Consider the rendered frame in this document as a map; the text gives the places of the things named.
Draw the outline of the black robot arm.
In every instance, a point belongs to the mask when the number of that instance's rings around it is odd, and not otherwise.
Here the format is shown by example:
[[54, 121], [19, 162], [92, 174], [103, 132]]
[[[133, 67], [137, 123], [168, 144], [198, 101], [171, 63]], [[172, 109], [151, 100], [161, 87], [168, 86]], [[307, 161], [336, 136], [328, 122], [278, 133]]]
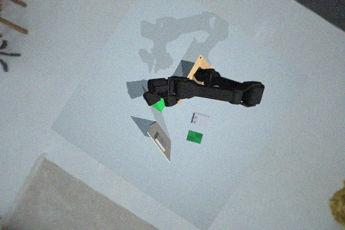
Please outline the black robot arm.
[[167, 92], [167, 95], [161, 95], [165, 107], [176, 105], [180, 99], [190, 99], [197, 96], [228, 101], [235, 105], [241, 104], [248, 108], [260, 104], [265, 88], [258, 81], [245, 81], [241, 83], [227, 79], [222, 77], [213, 68], [202, 69], [199, 67], [194, 77], [196, 80], [204, 82], [204, 85], [198, 84], [196, 81], [187, 77], [171, 76], [168, 79], [149, 79], [148, 91], [150, 94]]

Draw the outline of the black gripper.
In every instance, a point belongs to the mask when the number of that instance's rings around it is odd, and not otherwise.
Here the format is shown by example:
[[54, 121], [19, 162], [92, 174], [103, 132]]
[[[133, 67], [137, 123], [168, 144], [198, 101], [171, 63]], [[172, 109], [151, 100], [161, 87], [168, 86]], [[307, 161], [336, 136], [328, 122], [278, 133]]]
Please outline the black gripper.
[[162, 92], [162, 93], [158, 93], [158, 94], [150, 94], [149, 91], [145, 92], [143, 94], [147, 104], [149, 106], [161, 101], [160, 98], [161, 98], [161, 95], [167, 95], [167, 92]]

